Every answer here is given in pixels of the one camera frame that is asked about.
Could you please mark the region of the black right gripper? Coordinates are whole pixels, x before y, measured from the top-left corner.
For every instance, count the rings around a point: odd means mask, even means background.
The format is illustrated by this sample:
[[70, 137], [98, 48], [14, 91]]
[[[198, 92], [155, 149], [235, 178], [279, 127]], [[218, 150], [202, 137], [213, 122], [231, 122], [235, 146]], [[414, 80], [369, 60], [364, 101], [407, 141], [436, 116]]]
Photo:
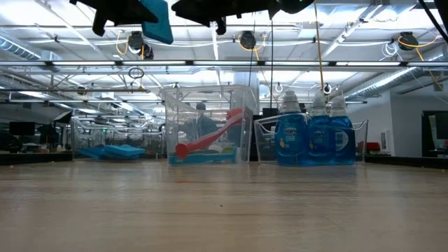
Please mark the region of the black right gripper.
[[314, 0], [233, 0], [226, 1], [223, 7], [212, 0], [180, 0], [171, 6], [176, 16], [210, 27], [212, 22], [217, 24], [216, 33], [222, 36], [227, 31], [225, 16], [236, 15], [238, 18], [244, 13], [267, 11], [272, 19], [279, 11], [296, 14], [314, 3]]

